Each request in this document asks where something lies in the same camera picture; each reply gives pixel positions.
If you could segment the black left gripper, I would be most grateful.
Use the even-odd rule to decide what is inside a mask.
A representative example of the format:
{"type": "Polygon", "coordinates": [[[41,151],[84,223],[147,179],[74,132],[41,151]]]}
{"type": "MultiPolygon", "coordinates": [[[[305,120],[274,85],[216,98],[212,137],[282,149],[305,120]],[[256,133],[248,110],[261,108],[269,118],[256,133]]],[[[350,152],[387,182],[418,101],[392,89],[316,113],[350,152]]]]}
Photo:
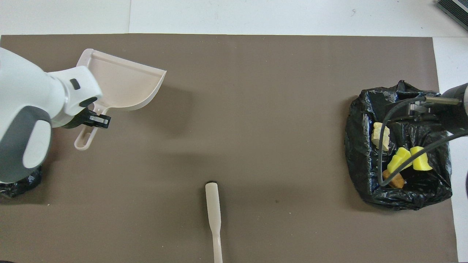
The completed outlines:
{"type": "Polygon", "coordinates": [[[72,120],[62,126],[64,129],[73,129],[80,125],[88,125],[89,127],[98,127],[107,129],[110,125],[112,118],[108,115],[92,115],[92,111],[89,109],[83,109],[72,120]]]}

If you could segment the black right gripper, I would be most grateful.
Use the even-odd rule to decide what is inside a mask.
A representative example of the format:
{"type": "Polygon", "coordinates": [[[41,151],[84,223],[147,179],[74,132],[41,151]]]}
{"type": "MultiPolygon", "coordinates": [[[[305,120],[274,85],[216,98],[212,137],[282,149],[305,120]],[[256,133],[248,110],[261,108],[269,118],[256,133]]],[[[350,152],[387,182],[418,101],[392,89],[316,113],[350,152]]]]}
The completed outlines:
{"type": "MultiPolygon", "coordinates": [[[[450,88],[444,92],[441,97],[462,99],[462,87],[450,88]]],[[[446,131],[455,134],[461,128],[458,121],[458,105],[445,105],[440,112],[440,116],[436,115],[438,108],[434,103],[411,103],[408,107],[409,114],[420,114],[417,117],[417,123],[420,126],[442,126],[446,131]]]]}

